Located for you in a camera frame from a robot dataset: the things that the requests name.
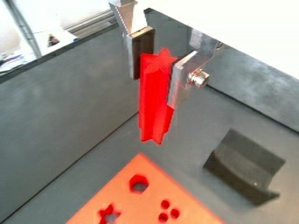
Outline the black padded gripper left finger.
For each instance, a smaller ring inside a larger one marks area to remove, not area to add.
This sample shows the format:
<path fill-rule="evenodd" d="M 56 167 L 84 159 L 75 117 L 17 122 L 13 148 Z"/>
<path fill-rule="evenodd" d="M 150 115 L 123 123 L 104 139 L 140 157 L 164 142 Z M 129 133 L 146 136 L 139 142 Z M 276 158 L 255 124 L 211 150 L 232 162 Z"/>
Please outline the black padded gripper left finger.
<path fill-rule="evenodd" d="M 129 77 L 140 77 L 140 55 L 155 51 L 155 28 L 147 24 L 144 9 L 137 0 L 108 0 L 123 32 Z"/>

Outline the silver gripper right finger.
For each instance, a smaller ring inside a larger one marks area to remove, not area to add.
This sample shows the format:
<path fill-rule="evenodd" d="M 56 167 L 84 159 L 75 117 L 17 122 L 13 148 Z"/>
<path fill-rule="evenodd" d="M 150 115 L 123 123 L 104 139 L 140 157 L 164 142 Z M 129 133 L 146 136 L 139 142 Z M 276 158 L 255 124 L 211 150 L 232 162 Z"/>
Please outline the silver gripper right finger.
<path fill-rule="evenodd" d="M 188 97 L 192 87 L 203 88 L 207 85 L 211 76 L 203 71 L 203 68 L 216 56 L 223 43 L 203 32 L 192 29 L 190 46 L 194 50 L 172 64 L 167 98 L 167 104 L 172 109 Z"/>

